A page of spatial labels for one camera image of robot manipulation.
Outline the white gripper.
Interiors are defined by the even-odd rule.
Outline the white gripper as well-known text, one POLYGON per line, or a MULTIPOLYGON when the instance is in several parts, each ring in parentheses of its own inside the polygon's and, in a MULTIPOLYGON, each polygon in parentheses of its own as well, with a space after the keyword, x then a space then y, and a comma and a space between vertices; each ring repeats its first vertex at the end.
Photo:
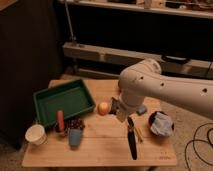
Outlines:
POLYGON ((124 122, 131 114, 132 111, 126 108, 123 104, 119 103, 117 105, 116 117, 120 122, 124 122))

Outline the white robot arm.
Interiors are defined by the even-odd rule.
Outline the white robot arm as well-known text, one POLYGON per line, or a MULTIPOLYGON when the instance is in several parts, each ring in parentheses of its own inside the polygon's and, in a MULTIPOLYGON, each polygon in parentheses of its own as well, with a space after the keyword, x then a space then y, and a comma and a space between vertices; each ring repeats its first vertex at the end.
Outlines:
POLYGON ((169 77, 161 74, 154 59, 145 59, 124 69, 119 76, 117 118, 124 122, 145 97, 152 97, 213 119, 213 81, 169 77))

